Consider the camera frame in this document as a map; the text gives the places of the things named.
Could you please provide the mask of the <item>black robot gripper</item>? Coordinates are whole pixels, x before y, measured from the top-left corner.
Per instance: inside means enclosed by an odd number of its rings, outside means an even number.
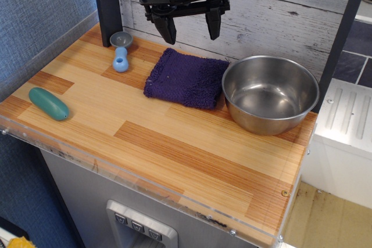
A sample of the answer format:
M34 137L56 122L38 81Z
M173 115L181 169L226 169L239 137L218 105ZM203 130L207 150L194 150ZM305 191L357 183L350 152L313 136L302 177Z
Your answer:
M166 43L176 43L173 18L206 14L211 40L220 36L221 15L230 10L230 0L139 0L145 16L153 21Z

